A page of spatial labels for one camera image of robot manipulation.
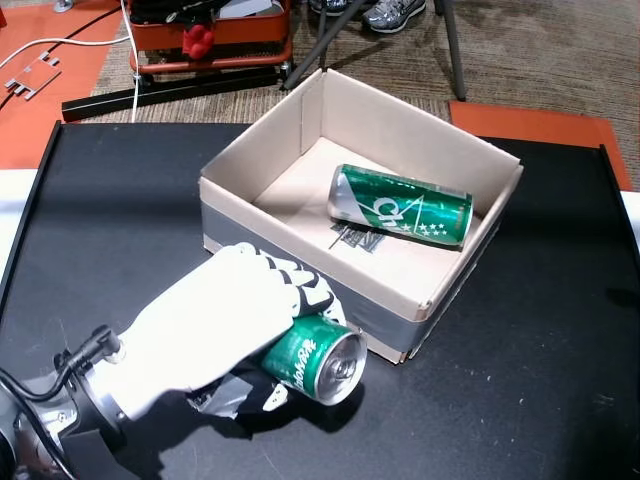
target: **black table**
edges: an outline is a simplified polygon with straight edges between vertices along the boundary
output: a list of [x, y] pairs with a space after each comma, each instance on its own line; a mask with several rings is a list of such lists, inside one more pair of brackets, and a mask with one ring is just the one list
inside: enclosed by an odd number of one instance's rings
[[[17, 258], [0, 364], [50, 369], [207, 258], [199, 169], [239, 125], [65, 125]], [[638, 274], [594, 149], [493, 140], [525, 173], [501, 229], [417, 357], [371, 355], [325, 409], [198, 417], [168, 395], [119, 461], [143, 478], [619, 479], [637, 448]]]

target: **cardboard box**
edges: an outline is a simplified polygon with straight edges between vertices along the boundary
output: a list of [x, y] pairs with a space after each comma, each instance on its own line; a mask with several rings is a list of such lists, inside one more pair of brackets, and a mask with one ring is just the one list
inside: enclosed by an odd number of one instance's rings
[[[461, 250], [339, 230], [336, 166], [393, 172], [474, 197]], [[203, 170], [205, 247], [254, 243], [324, 275], [369, 348], [413, 356], [472, 270], [515, 189], [519, 160], [368, 85], [316, 72]]]

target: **carpet floor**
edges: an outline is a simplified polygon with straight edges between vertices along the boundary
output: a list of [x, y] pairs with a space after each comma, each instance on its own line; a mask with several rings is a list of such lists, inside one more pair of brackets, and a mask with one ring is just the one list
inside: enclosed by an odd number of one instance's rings
[[[8, 0], [6, 6], [35, 3], [45, 0]], [[637, 0], [459, 0], [455, 11], [468, 101], [610, 120], [640, 190]], [[315, 41], [317, 18], [297, 5], [292, 25], [299, 61]], [[131, 87], [128, 51], [126, 44], [112, 47], [94, 93]], [[359, 21], [350, 23], [330, 46], [327, 65], [449, 119], [448, 43], [431, 0], [424, 14], [395, 35], [376, 36]], [[138, 118], [252, 122], [282, 98], [277, 87], [265, 87], [143, 107]], [[118, 112], [90, 121], [128, 116]]]

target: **aluminum can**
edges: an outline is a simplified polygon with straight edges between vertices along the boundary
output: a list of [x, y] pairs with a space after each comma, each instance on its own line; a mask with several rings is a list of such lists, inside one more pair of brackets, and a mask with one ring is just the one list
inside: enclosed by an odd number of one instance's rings
[[367, 359], [364, 337], [320, 315], [296, 318], [261, 360], [264, 370], [323, 405], [355, 388]]
[[473, 217], [470, 194], [418, 180], [340, 165], [329, 215], [425, 242], [460, 247]]

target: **gray sneaker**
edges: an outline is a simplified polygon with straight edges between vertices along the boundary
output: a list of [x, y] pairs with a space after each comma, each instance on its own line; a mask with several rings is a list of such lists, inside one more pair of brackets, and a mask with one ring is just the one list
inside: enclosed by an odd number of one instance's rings
[[[371, 7], [375, 0], [367, 0], [363, 4], [363, 9]], [[349, 5], [353, 3], [353, 0], [327, 0], [327, 16], [337, 17], [344, 12]], [[322, 11], [322, 0], [309, 0], [309, 7], [315, 13]]]
[[362, 20], [374, 32], [396, 33], [426, 6], [426, 0], [379, 0], [364, 13]]

